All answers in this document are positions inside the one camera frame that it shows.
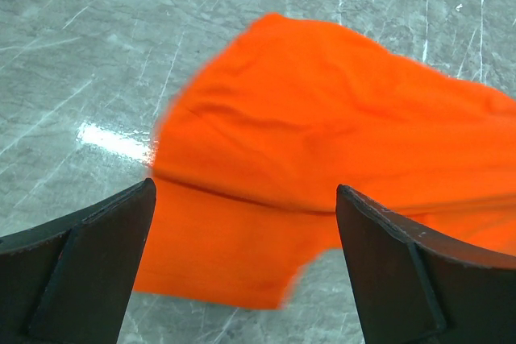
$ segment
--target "orange cloth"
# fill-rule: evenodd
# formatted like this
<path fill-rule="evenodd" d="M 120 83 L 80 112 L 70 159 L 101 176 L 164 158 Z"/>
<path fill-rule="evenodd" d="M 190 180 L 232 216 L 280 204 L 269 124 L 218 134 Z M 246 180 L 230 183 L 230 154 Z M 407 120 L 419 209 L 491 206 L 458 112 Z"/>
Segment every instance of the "orange cloth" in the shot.
<path fill-rule="evenodd" d="M 516 102 L 334 23 L 256 21 L 157 140 L 137 291 L 280 306 L 304 264 L 340 248 L 338 184 L 516 255 Z"/>

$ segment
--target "gray marble surface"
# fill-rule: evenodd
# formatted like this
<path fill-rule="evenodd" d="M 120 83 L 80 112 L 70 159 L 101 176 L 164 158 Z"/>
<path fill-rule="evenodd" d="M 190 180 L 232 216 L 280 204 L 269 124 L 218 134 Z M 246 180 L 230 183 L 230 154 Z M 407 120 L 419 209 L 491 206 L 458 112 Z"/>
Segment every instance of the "gray marble surface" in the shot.
<path fill-rule="evenodd" d="M 0 234 L 142 179 L 167 101 L 266 11 L 342 23 L 398 54 L 516 95 L 516 0 L 0 0 Z M 134 294 L 120 343 L 361 343 L 343 254 L 289 307 Z"/>

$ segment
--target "orange shirt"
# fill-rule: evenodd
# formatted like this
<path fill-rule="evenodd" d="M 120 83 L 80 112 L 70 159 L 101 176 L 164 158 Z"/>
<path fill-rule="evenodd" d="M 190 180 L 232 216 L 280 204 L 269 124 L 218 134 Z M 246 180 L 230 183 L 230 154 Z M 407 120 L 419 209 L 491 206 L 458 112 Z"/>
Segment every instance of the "orange shirt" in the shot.
<path fill-rule="evenodd" d="M 516 102 L 334 23 L 257 20 L 156 136 L 135 290 L 278 307 L 304 264 L 340 248 L 338 184 L 516 255 Z"/>

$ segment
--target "orange fabric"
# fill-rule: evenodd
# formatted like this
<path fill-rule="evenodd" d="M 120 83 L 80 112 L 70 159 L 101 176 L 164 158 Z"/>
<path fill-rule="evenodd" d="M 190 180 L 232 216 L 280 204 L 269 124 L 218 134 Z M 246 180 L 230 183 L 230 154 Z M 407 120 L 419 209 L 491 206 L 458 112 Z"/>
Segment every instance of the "orange fabric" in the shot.
<path fill-rule="evenodd" d="M 304 264 L 340 248 L 338 184 L 516 255 L 516 102 L 334 23 L 256 21 L 157 140 L 135 290 L 278 307 Z"/>

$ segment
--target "orange garment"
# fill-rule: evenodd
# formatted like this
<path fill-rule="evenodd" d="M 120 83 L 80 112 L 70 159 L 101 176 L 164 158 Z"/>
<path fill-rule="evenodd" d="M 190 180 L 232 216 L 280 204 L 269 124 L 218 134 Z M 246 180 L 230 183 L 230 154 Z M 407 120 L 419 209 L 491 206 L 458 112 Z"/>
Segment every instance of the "orange garment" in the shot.
<path fill-rule="evenodd" d="M 137 291 L 277 308 L 303 265 L 340 248 L 338 184 L 516 255 L 516 102 L 334 23 L 254 22 L 157 140 Z"/>

